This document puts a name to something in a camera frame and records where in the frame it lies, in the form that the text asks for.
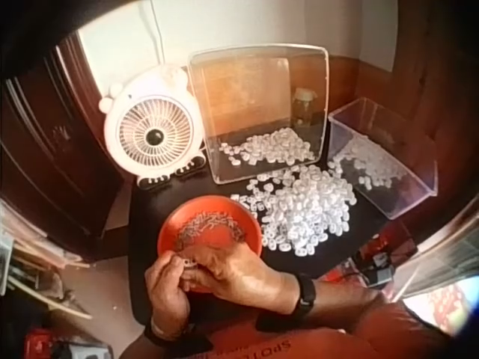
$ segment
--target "red bowl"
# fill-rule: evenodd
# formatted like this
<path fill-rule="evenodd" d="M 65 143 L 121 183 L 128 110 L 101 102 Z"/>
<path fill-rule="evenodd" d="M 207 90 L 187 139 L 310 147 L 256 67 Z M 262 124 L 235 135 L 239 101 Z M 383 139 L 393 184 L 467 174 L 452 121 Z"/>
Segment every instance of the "red bowl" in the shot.
<path fill-rule="evenodd" d="M 222 196 L 203 196 L 185 202 L 166 218 L 159 231 L 158 255 L 165 251 L 175 251 L 175 240 L 180 230 L 200 213 L 227 213 L 238 223 L 245 234 L 245 242 L 258 256 L 261 255 L 261 228 L 256 219 L 242 205 Z M 225 247 L 233 242 L 231 231 L 226 226 L 216 226 L 204 230 L 194 238 L 192 244 L 205 244 L 214 247 Z"/>

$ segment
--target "hand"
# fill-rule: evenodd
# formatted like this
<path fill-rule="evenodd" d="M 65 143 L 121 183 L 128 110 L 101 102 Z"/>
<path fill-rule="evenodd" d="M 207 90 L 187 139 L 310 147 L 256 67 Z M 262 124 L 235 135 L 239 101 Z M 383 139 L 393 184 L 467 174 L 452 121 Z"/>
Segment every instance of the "hand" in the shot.
<path fill-rule="evenodd" d="M 271 269 L 246 243 L 229 248 L 194 245 L 179 255 L 199 265 L 184 271 L 186 290 L 204 286 L 218 298 L 283 314 L 292 313 L 299 299 L 296 278 Z"/>
<path fill-rule="evenodd" d="M 155 335 L 165 340 L 178 338 L 188 323 L 189 302 L 179 287 L 183 270 L 181 258 L 174 252 L 166 251 L 144 273 L 153 306 L 152 329 Z"/>

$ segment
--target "fan center knob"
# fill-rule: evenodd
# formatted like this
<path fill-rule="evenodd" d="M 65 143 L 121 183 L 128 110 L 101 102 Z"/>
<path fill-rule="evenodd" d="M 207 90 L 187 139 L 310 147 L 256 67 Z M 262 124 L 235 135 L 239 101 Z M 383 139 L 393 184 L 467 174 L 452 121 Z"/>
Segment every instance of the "fan center knob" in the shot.
<path fill-rule="evenodd" d="M 165 139 L 165 135 L 159 129 L 152 129 L 147 133 L 147 143 L 150 146 L 158 146 Z"/>

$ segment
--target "pile of white beads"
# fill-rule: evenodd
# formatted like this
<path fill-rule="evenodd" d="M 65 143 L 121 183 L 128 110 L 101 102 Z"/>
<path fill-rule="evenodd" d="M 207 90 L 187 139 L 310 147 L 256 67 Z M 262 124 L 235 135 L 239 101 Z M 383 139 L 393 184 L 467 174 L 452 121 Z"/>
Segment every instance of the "pile of white beads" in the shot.
<path fill-rule="evenodd" d="M 268 163 L 286 163 L 292 166 L 296 161 L 313 160 L 314 153 L 310 148 L 309 142 L 303 141 L 296 132 L 286 127 L 273 133 L 248 137 L 239 146 L 223 142 L 219 150 L 229 156 L 233 166 L 241 165 L 241 161 L 254 166 L 258 161 L 265 160 Z"/>
<path fill-rule="evenodd" d="M 364 170 L 364 176 L 358 177 L 358 183 L 370 191 L 373 187 L 390 188 L 394 178 L 400 180 L 406 170 L 381 146 L 364 135 L 355 135 L 343 149 L 328 162 L 328 167 L 336 174 L 344 171 L 341 162 L 349 161 L 357 170 Z"/>
<path fill-rule="evenodd" d="M 263 246 L 271 251 L 314 255 L 316 246 L 328 239 L 327 232 L 341 236 L 350 230 L 349 205 L 356 204 L 353 187 L 317 166 L 260 174 L 246 188 L 252 195 L 232 194 L 231 199 L 255 217 L 263 212 Z"/>

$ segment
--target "person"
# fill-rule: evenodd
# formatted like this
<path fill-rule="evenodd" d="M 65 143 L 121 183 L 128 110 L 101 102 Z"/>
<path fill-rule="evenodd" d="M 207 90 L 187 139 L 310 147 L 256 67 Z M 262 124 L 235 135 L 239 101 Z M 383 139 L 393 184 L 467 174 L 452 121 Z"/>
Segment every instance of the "person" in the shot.
<path fill-rule="evenodd" d="M 185 268 L 185 260 L 198 265 Z M 402 302 L 388 304 L 380 291 L 321 280 L 308 283 L 271 269 L 246 244 L 195 245 L 178 254 L 165 252 L 146 271 L 145 280 L 153 306 L 149 334 L 145 330 L 120 359 L 188 354 L 191 358 L 414 359 L 429 358 L 448 342 L 448 336 L 425 325 Z M 248 318 L 209 332 L 207 342 L 212 347 L 202 349 L 207 352 L 188 353 L 194 340 L 187 339 L 186 293 L 197 288 L 276 313 L 270 319 L 280 333 L 258 331 L 257 321 Z M 177 350 L 175 354 L 175 346 L 187 354 Z"/>

